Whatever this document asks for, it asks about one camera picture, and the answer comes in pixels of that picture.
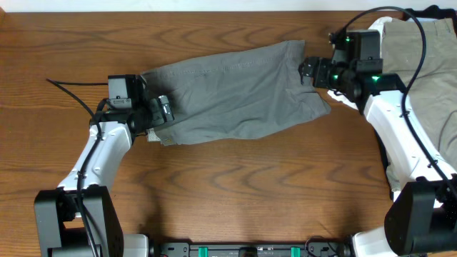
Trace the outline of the dark grey shorts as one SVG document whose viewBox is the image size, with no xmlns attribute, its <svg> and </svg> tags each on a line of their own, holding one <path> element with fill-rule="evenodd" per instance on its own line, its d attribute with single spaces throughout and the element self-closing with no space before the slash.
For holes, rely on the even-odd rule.
<svg viewBox="0 0 457 257">
<path fill-rule="evenodd" d="M 169 98 L 174 120 L 154 128 L 165 146 L 257 139 L 330 113 L 298 71 L 304 41 L 216 54 L 143 72 Z"/>
</svg>

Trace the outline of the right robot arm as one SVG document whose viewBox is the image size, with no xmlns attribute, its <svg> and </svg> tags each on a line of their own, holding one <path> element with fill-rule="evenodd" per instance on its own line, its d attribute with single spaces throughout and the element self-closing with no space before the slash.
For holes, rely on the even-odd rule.
<svg viewBox="0 0 457 257">
<path fill-rule="evenodd" d="M 341 256 L 411 256 L 456 249 L 456 171 L 435 149 L 397 74 L 380 58 L 308 57 L 302 79 L 346 97 L 372 125 L 388 159 L 393 204 L 383 225 L 354 234 Z"/>
</svg>

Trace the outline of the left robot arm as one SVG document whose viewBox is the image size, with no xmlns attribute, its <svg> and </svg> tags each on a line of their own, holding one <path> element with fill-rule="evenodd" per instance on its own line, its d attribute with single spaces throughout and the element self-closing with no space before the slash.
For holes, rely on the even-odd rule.
<svg viewBox="0 0 457 257">
<path fill-rule="evenodd" d="M 75 166 L 34 200 L 42 256 L 149 255 L 147 236 L 122 231 L 110 190 L 135 138 L 173 119 L 166 96 L 117 96 L 99 103 Z"/>
</svg>

